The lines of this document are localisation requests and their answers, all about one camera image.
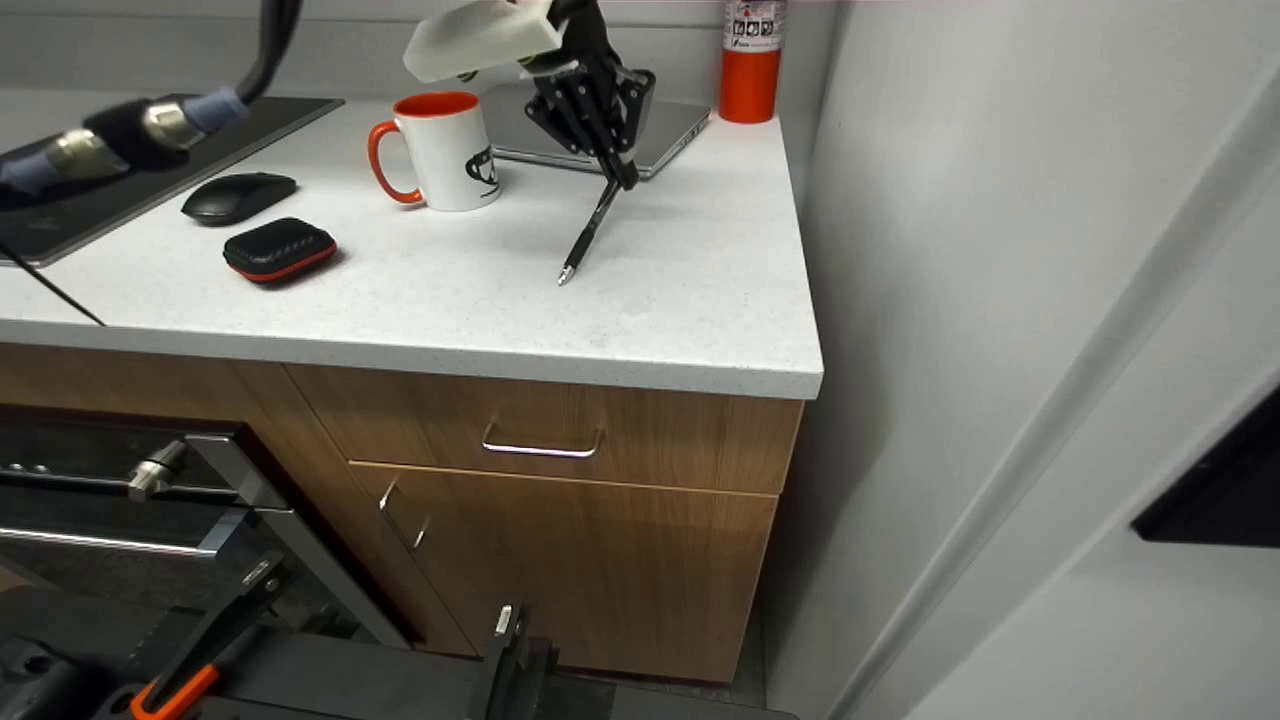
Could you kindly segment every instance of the white robot part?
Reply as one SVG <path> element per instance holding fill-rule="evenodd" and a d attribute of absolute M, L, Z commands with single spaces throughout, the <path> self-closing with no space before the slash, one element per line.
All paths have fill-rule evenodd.
<path fill-rule="evenodd" d="M 421 85 L 454 81 L 478 67 L 542 56 L 559 47 L 546 22 L 552 0 L 474 0 L 414 26 L 405 67 Z"/>

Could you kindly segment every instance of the wooden cabinet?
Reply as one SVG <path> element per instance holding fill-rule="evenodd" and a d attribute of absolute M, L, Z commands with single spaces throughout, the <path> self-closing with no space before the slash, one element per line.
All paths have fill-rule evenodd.
<path fill-rule="evenodd" d="M 443 593 L 474 648 L 509 599 L 572 669 L 729 682 L 773 500 L 575 482 L 356 469 L 392 565 Z"/>
<path fill-rule="evenodd" d="M 0 347 L 0 406 L 240 421 L 434 651 L 731 682 L 798 399 Z"/>

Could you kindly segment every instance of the mug handle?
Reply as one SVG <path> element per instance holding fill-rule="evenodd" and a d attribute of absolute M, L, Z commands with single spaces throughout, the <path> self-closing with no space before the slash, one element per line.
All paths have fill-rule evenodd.
<path fill-rule="evenodd" d="M 401 191 L 401 188 L 386 182 L 386 173 L 385 173 L 379 146 L 385 146 L 392 133 L 401 133 L 394 122 L 379 122 L 379 125 L 369 130 L 369 146 L 362 146 L 369 168 L 371 168 L 377 186 L 379 186 L 394 206 L 422 206 L 422 191 L 421 191 L 421 188 Z"/>

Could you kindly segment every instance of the cabinet handle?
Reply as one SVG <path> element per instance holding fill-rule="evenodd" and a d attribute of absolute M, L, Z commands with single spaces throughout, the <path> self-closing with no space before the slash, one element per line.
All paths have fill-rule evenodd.
<path fill-rule="evenodd" d="M 394 488 L 401 488 L 401 476 L 394 476 L 394 482 L 385 488 L 385 496 L 377 500 L 377 518 L 392 527 L 392 538 L 394 538 L 405 550 L 421 553 L 421 550 L 427 546 L 427 538 L 430 538 L 430 518 L 422 518 L 422 525 L 410 534 L 410 542 L 405 542 L 409 534 L 401 534 L 394 511 L 392 511 Z"/>
<path fill-rule="evenodd" d="M 596 431 L 586 445 L 520 445 L 520 441 L 509 441 L 509 435 L 499 431 L 499 426 L 492 421 L 492 426 L 484 430 L 478 447 L 484 447 L 488 456 L 591 461 L 591 456 L 599 451 L 599 435 L 602 435 L 602 431 Z"/>

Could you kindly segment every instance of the cabinet door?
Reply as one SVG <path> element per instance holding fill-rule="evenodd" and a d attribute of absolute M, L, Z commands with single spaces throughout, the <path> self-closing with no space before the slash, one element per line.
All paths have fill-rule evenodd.
<path fill-rule="evenodd" d="M 470 648 L 494 608 L 572 669 L 731 682 L 775 505 L 768 496 L 356 469 L 385 527 Z"/>

